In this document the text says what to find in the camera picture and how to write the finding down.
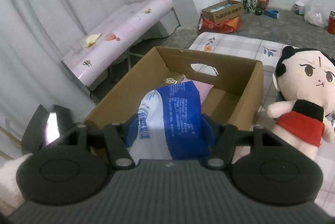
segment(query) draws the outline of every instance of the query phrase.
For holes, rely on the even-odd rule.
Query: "barcode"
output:
[[[138,124],[139,124],[139,133],[140,139],[147,139],[150,138],[148,127],[146,124],[146,119],[148,117],[148,111],[144,108],[138,109]]]

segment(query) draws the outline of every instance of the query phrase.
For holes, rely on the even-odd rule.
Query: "doll hand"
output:
[[[335,129],[328,121],[326,117],[323,119],[323,123],[325,124],[325,129],[322,134],[322,138],[327,142],[327,143],[334,143],[335,142]]]
[[[294,106],[294,101],[282,101],[282,102],[275,102],[268,106],[266,114],[270,118],[278,118],[283,114],[292,111]]]

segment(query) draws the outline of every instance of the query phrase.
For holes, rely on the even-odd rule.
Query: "white curtain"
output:
[[[0,0],[0,126],[18,139],[39,104],[62,105],[83,120],[95,104],[62,68],[69,45],[125,4],[143,0]],[[173,12],[161,36],[178,25]],[[0,132],[0,151],[18,147]]]

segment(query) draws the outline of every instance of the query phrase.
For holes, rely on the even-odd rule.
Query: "dark cylindrical can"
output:
[[[249,13],[248,0],[242,0],[242,4],[243,4],[243,13],[248,14]]]
[[[335,34],[335,12],[334,11],[330,12],[327,31],[331,34]]]

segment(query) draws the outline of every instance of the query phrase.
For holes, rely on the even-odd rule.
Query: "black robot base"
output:
[[[319,166],[264,128],[239,131],[203,116],[217,138],[202,161],[141,160],[125,146],[132,121],[78,125],[33,154],[16,179],[26,202],[14,224],[292,223],[331,221],[313,203]],[[236,146],[251,152],[234,164]],[[89,148],[106,148],[108,163]]]

